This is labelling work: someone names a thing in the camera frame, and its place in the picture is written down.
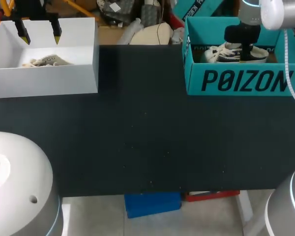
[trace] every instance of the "screw hole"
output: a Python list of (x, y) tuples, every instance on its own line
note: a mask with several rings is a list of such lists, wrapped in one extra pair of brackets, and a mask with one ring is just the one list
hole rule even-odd
[(31, 203), (36, 204), (36, 203), (38, 202), (38, 199), (37, 199), (37, 197), (35, 197), (34, 195), (31, 195), (31, 196), (29, 197), (29, 201), (30, 201)]

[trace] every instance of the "blue foam block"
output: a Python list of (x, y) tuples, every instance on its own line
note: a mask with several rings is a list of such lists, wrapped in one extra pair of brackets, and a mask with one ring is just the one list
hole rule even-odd
[(178, 210), (181, 206), (181, 196), (180, 193), (126, 194), (124, 202), (130, 219)]

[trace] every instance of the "sneaker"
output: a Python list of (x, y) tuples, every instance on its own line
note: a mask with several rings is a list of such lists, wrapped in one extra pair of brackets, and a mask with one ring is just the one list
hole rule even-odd
[(240, 53), (242, 52), (240, 43), (225, 42), (216, 47), (211, 46), (209, 50), (205, 51), (207, 62), (210, 63), (265, 63), (269, 53), (267, 50), (250, 45), (250, 54), (247, 55), (247, 60), (240, 60)]

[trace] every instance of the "beige object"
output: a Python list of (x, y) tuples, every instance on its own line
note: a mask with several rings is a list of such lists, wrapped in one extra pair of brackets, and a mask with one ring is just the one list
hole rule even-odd
[(158, 0), (145, 0), (144, 4), (154, 5), (154, 6), (161, 6), (161, 4), (159, 4)]
[(39, 67), (39, 66), (57, 66), (57, 65), (71, 65), (67, 61), (58, 57), (55, 54), (46, 56), (42, 59), (31, 59), (29, 63), (22, 64), (22, 67)]
[(146, 27), (137, 32), (130, 45), (166, 45), (168, 44), (173, 30), (167, 23)]

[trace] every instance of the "plastic bag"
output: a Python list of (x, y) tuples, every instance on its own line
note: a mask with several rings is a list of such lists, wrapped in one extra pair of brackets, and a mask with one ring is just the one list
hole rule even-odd
[(182, 43), (184, 34), (185, 34), (185, 28), (178, 28), (174, 30), (174, 34), (172, 36), (172, 44)]
[(178, 3), (178, 0), (171, 0), (171, 8), (173, 9)]
[(132, 22), (127, 29), (124, 31), (122, 37), (117, 42), (117, 45), (127, 45), (131, 42), (132, 37), (136, 32), (139, 32), (143, 29), (143, 25), (141, 24), (141, 20), (137, 18), (134, 22)]

